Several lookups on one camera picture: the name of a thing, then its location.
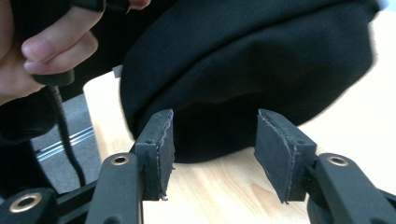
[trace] black cable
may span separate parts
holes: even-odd
[[[58,87],[50,87],[49,90],[51,92],[51,101],[53,103],[53,107],[55,108],[56,111],[56,117],[57,117],[57,123],[58,123],[58,129],[59,133],[61,136],[62,143],[64,145],[64,153],[66,154],[67,159],[69,159],[70,164],[73,166],[73,168],[76,171],[76,174],[78,176],[78,181],[81,186],[85,186],[85,176],[84,172],[82,171],[81,166],[79,165],[76,156],[73,153],[73,148],[70,144],[70,139],[69,139],[69,131],[67,128],[67,123],[66,123],[66,116],[64,114],[64,108],[62,105],[62,96],[59,92]]]

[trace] gray floor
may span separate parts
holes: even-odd
[[[87,183],[91,183],[97,179],[101,163],[84,95],[66,101],[64,112],[73,151]],[[63,193],[77,189],[78,178],[64,154],[57,126],[32,142],[45,173],[57,191]]]

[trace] hand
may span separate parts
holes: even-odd
[[[131,9],[142,9],[150,0],[130,2]],[[0,105],[44,87],[30,75],[70,70],[89,58],[98,47],[90,29],[101,19],[102,13],[71,7],[62,18],[22,45],[13,39],[10,0],[0,0],[0,15]]]

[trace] black cloth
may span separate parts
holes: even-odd
[[[370,68],[374,0],[193,1],[165,11],[130,48],[120,97],[137,137],[175,111],[176,161],[253,147],[259,108],[302,124]]]

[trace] table surface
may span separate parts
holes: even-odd
[[[321,115],[299,128],[325,151],[349,157],[380,189],[396,194],[395,12],[372,22],[375,66]],[[84,87],[102,160],[134,143],[120,108],[119,79],[108,73]],[[145,223],[309,223],[306,203],[281,204],[253,148],[175,164],[167,202],[144,202]]]

